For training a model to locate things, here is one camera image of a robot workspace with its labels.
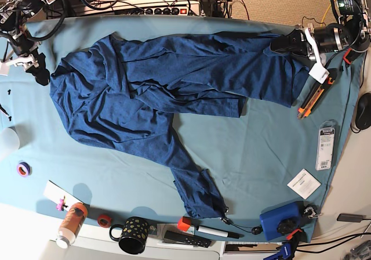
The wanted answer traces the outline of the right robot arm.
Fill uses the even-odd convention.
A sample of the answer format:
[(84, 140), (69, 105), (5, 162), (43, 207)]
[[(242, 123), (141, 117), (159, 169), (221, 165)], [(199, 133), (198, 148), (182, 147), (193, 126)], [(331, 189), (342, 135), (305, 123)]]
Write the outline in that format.
[[(62, 13), (57, 24), (42, 37), (32, 36), (26, 22), (54, 2), (60, 1)], [(46, 57), (38, 52), (41, 42), (57, 33), (67, 17), (66, 0), (7, 0), (1, 5), (1, 38), (6, 39), (6, 47), (1, 56), (1, 75), (8, 75), (12, 66), (22, 67), (36, 82), (47, 86), (50, 72), (46, 68)]]

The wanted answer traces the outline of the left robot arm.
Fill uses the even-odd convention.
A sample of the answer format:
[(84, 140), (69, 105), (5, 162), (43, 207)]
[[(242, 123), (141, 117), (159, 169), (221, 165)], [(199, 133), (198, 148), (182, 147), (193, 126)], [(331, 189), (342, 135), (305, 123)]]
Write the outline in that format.
[(299, 24), (292, 32), (271, 43), (276, 53), (292, 53), (316, 61), (315, 41), (320, 55), (350, 51), (355, 55), (366, 52), (370, 44), (370, 16), (367, 0), (330, 0), (329, 10), (335, 22), (325, 24), (313, 20), (307, 25)]

